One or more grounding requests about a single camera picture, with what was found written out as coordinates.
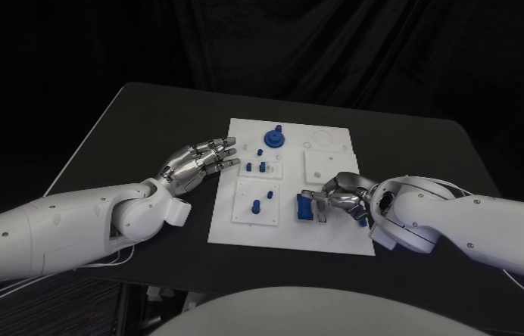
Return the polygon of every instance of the blue cylinder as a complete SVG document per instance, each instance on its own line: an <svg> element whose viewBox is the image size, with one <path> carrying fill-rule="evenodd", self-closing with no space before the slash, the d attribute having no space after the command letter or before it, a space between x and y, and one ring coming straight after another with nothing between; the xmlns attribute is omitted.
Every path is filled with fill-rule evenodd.
<svg viewBox="0 0 524 336"><path fill-rule="evenodd" d="M258 200L255 200L255 201L252 202L251 212L252 212L254 214L260 213L260 201L258 201Z"/></svg>
<svg viewBox="0 0 524 336"><path fill-rule="evenodd" d="M284 135L281 134L281 126L276 126L276 130L271 130L264 135L264 143L267 147L278 148L284 143Z"/></svg>

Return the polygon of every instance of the black table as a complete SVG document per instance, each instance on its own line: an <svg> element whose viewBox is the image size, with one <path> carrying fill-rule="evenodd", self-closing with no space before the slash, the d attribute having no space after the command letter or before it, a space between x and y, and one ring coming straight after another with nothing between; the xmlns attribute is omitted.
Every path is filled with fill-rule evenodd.
<svg viewBox="0 0 524 336"><path fill-rule="evenodd" d="M369 178L427 176L499 196L468 134L452 121L134 82L123 87L50 194L140 182L183 145L226 135L232 117L346 127ZM478 328L524 332L524 292L444 238L426 255L374 244L375 257L208 244L216 185L218 175L209 176L185 196L193 208L183 228L166 225L121 266L78 273L211 294L281 285L336 288L398 300Z"/></svg>

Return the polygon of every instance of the blue object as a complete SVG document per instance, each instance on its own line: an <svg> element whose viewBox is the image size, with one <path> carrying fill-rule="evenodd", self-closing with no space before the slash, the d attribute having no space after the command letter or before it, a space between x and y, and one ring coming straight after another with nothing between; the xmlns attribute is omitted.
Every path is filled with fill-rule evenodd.
<svg viewBox="0 0 524 336"><path fill-rule="evenodd" d="M258 201L258 200L255 200L255 201L252 202L251 212L252 212L254 214L260 213L260 201Z"/></svg>
<svg viewBox="0 0 524 336"><path fill-rule="evenodd" d="M312 199L297 194L297 219L313 220Z"/></svg>
<svg viewBox="0 0 524 336"><path fill-rule="evenodd" d="M284 135L281 134L281 126L276 126L276 130L271 130L264 135L264 143L267 147L278 148L284 143Z"/></svg>

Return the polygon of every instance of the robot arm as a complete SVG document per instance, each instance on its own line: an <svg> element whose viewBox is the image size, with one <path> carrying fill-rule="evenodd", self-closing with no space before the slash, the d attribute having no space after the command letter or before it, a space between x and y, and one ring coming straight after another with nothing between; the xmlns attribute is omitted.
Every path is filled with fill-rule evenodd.
<svg viewBox="0 0 524 336"><path fill-rule="evenodd" d="M55 194L0 214L0 282L63 272L111 255L151 238L163 221L183 226L190 205L176 196L238 164L224 160L234 144L231 137L186 146L143 183Z"/></svg>
<svg viewBox="0 0 524 336"><path fill-rule="evenodd" d="M355 219L371 216L369 237L387 248L397 244L430 253L440 235L481 263L524 275L524 203L453 194L447 182L398 177L375 183L339 173L320 192L302 196L341 207Z"/></svg>

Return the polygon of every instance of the black curtain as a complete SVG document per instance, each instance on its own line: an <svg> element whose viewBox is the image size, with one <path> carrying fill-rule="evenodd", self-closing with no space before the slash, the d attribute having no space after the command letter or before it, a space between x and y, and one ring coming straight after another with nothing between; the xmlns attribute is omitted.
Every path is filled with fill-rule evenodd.
<svg viewBox="0 0 524 336"><path fill-rule="evenodd" d="M520 63L515 55L511 73L499 69L489 85L492 61L469 67L482 43L499 39L491 22L472 23L479 5L482 0L3 0L4 172L20 164L32 171L60 168L128 81L444 117L473 138L482 138L478 118L463 111L479 108L476 91L492 90L502 99L492 114L499 125L486 136L499 136L505 146L521 113ZM515 7L505 7L514 16ZM476 46L475 30L491 33ZM499 82L508 79L511 85Z"/></svg>

